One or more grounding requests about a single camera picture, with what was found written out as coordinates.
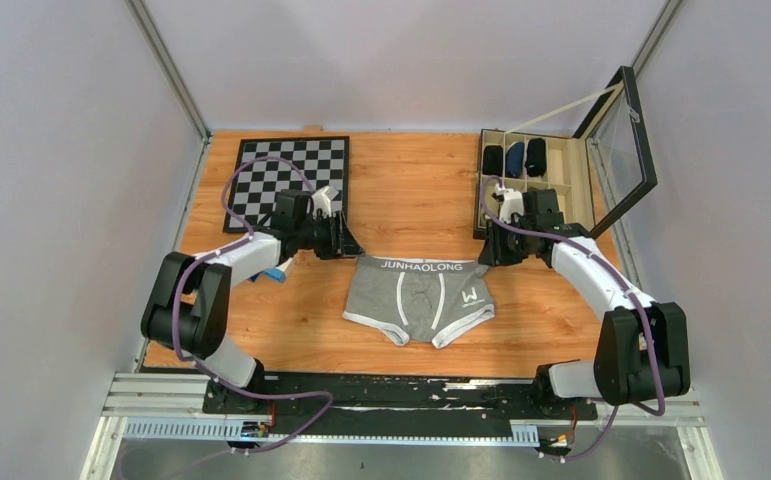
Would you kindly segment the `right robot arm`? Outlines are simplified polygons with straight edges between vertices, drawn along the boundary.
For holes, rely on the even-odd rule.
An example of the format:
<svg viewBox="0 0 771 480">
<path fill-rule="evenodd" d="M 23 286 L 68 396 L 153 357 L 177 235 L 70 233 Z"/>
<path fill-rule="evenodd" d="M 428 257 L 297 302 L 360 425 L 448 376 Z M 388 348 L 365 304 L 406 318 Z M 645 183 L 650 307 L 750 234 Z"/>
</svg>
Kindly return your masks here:
<svg viewBox="0 0 771 480">
<path fill-rule="evenodd" d="M 592 359 L 538 368 L 539 383 L 531 392 L 538 413 L 557 417 L 572 399 L 588 398 L 661 416 L 668 398 L 688 392 L 684 311 L 629 281 L 585 227 L 566 222 L 554 190 L 495 184 L 480 205 L 486 219 L 481 264 L 502 267 L 539 258 L 575 288 L 601 322 Z"/>
</svg>

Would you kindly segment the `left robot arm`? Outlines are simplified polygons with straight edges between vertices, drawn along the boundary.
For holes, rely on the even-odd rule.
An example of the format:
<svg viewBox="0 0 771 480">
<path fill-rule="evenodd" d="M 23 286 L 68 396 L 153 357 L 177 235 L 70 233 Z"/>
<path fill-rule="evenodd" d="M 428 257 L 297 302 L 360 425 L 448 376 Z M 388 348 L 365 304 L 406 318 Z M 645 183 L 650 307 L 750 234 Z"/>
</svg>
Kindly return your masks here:
<svg viewBox="0 0 771 480">
<path fill-rule="evenodd" d="M 241 239 L 200 254 L 167 254 L 141 319 L 141 334 L 228 387 L 229 400 L 240 411 L 259 411 L 268 390 L 256 379 L 263 367 L 227 333 L 231 292 L 259 276 L 284 280 L 300 250 L 311 250 L 321 260 L 361 256 L 364 251 L 343 211 L 333 204 L 336 195 L 331 186 L 313 193 L 282 190 L 266 224 Z"/>
</svg>

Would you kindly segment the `grey underwear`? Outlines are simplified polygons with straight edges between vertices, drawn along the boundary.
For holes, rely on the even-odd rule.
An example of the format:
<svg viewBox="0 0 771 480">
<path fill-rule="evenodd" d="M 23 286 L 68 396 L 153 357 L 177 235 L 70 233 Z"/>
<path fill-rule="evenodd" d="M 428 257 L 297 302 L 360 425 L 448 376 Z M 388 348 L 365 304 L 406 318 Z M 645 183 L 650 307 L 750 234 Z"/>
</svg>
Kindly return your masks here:
<svg viewBox="0 0 771 480">
<path fill-rule="evenodd" d="M 417 341 L 441 349 L 495 317 L 487 270 L 472 260 L 364 256 L 342 317 L 378 330 L 397 346 Z"/>
</svg>

